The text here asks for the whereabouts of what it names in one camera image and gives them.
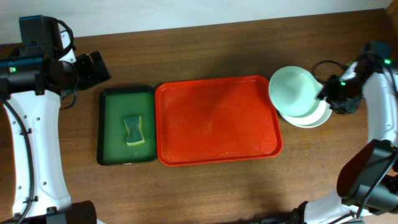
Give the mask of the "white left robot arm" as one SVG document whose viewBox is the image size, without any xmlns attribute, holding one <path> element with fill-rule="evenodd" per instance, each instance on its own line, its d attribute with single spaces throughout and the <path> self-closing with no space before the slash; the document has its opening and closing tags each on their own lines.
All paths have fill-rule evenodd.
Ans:
<svg viewBox="0 0 398 224">
<path fill-rule="evenodd" d="M 16 170 L 8 223 L 100 223 L 93 202 L 73 203 L 63 176 L 61 99 L 109 80 L 99 52 L 59 60 L 46 51 L 1 61 L 1 102 L 12 133 Z"/>
</svg>

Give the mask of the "white plate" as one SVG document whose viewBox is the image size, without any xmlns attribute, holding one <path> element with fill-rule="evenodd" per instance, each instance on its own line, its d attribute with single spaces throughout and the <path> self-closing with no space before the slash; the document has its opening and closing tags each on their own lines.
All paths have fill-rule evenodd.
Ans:
<svg viewBox="0 0 398 224">
<path fill-rule="evenodd" d="M 330 115 L 326 101 L 298 100 L 276 106 L 280 115 L 290 124 L 301 128 L 312 128 L 324 122 L 323 116 Z"/>
</svg>

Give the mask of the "light green plate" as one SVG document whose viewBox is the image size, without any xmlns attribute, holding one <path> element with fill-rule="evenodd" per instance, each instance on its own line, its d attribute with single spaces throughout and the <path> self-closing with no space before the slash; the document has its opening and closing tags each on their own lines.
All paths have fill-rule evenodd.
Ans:
<svg viewBox="0 0 398 224">
<path fill-rule="evenodd" d="M 269 96 L 274 107 L 294 118 L 309 116 L 319 107 L 317 95 L 322 85 L 307 70 L 286 66 L 278 69 L 269 81 Z"/>
</svg>

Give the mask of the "yellow green sponge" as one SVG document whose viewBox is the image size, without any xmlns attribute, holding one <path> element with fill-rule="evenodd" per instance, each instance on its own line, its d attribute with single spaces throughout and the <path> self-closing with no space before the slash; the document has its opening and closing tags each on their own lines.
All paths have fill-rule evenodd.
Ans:
<svg viewBox="0 0 398 224">
<path fill-rule="evenodd" d="M 126 144 L 136 146 L 145 143 L 142 132 L 142 118 L 138 115 L 130 116 L 124 119 L 124 125 L 127 131 Z"/>
</svg>

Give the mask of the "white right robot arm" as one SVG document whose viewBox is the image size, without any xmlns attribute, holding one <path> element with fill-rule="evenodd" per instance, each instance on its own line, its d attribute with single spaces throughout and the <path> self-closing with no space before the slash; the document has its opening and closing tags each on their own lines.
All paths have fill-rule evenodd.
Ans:
<svg viewBox="0 0 398 224">
<path fill-rule="evenodd" d="M 341 170 L 336 190 L 295 208 L 289 223 L 361 223 L 366 215 L 397 213 L 397 74 L 384 58 L 358 57 L 319 93 L 338 114 L 365 100 L 368 143 Z"/>
</svg>

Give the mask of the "light blue plate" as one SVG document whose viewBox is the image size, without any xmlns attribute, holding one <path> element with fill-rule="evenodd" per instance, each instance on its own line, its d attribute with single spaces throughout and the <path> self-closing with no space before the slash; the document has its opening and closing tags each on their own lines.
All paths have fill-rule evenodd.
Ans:
<svg viewBox="0 0 398 224">
<path fill-rule="evenodd" d="M 281 114 L 281 116 L 290 124 L 300 128 L 315 128 L 325 123 L 331 115 L 330 109 L 317 110 L 314 114 L 303 118 L 294 118 Z"/>
</svg>

